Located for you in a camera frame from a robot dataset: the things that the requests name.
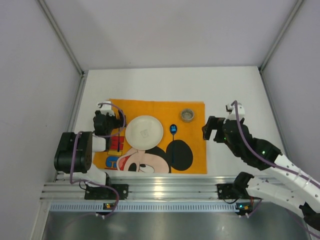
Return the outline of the blue metallic fork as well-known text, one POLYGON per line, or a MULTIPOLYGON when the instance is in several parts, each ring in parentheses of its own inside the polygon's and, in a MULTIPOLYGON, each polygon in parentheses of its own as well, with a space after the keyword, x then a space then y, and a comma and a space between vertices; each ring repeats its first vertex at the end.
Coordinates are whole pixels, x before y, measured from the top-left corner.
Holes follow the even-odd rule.
POLYGON ((117 136, 117 139, 118 139, 118 143, 117 143, 117 151, 118 152, 122 152, 123 150, 123 137, 121 136, 121 133, 123 131, 123 128, 119 128, 119 133, 118 133, 118 136, 117 136))

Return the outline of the white round plate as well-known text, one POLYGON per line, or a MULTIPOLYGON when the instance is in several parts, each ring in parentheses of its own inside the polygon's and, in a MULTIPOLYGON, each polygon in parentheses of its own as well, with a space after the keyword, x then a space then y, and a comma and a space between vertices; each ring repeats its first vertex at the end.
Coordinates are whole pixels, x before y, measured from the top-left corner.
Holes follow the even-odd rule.
POLYGON ((161 122, 150 115, 141 115, 129 122, 125 139, 134 149, 146 151, 156 147, 162 140, 164 128, 161 122))

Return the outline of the blue metallic spoon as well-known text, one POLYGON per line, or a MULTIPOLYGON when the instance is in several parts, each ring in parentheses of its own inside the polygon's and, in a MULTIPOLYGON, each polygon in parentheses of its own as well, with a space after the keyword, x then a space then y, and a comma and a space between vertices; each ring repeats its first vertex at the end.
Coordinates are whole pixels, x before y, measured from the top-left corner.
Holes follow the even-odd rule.
POLYGON ((175 162, 175 135, 178 131, 178 127, 176 124, 171 124, 169 127, 169 131, 170 134, 172 135, 172 145, 171 145, 171 149, 172 149, 172 160, 171 163, 173 164, 175 162))

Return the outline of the orange Mickey Mouse placemat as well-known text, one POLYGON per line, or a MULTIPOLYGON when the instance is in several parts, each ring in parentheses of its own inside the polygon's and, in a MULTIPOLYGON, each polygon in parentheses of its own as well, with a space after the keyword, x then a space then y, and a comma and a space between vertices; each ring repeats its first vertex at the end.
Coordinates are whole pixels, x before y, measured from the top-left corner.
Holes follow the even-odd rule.
POLYGON ((127 125, 139 116, 152 116, 163 126, 161 142, 149 150, 137 150, 126 141, 122 131, 123 149, 117 151, 118 136, 112 138, 111 150, 96 152, 93 164, 102 170, 141 172, 146 174, 206 174, 207 148, 203 140, 202 127, 205 124, 203 102, 143 101, 112 99, 112 107, 119 107, 126 116, 127 125), (192 122, 183 122, 181 111, 192 109, 192 122), (177 126, 174 136, 174 163, 172 163, 172 135, 170 125, 177 126))

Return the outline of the small metal cup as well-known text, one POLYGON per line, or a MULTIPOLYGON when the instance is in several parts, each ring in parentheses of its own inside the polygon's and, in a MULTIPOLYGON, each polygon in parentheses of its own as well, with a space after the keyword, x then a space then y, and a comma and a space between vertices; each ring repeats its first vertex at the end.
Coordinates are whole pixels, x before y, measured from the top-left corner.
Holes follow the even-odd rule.
POLYGON ((185 123, 190 123, 194 120, 195 113, 190 108, 185 108, 180 113, 180 118, 185 123))

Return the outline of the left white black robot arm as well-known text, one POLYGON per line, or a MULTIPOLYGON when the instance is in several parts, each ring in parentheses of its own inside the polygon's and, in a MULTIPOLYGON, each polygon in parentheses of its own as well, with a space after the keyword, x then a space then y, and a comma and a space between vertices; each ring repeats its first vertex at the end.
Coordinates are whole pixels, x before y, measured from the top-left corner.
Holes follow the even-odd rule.
POLYGON ((64 132, 54 156, 55 170, 69 177, 71 184, 85 183, 93 187, 110 188, 109 175, 93 164, 94 153, 111 150, 113 137, 126 126, 126 116, 121 109, 118 116, 112 110, 96 110, 93 131, 64 132))

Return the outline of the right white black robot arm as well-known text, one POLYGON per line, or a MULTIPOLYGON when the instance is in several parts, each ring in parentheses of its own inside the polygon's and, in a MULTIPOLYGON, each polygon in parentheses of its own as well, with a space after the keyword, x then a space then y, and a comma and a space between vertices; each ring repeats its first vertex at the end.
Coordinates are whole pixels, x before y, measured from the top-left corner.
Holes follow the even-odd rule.
POLYGON ((281 182, 275 186, 247 172, 232 183, 237 199, 259 198, 290 210, 312 228, 320 229, 320 184, 294 165, 279 148, 253 137, 243 121, 210 116, 202 127, 203 139, 216 131, 214 142, 225 144, 235 157, 281 182))

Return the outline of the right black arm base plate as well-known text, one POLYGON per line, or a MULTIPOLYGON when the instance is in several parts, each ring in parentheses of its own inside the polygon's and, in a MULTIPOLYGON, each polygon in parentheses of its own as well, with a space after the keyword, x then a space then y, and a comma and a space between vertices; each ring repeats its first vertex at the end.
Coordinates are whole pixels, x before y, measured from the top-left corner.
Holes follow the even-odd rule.
POLYGON ((250 196, 246 188, 232 183, 219 183, 216 185, 219 200, 257 200, 258 197, 250 196))

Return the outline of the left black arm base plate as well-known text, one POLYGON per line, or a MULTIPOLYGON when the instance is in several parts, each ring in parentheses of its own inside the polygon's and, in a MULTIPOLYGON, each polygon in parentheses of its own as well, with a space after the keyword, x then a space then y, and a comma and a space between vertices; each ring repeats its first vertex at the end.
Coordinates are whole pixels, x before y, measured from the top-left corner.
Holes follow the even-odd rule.
MULTIPOLYGON (((125 200, 129 194, 128 184, 112 184, 111 187, 115 189, 119 195, 119 200, 125 200)), ((116 200, 116 193, 105 187, 87 186, 84 195, 85 200, 116 200)))

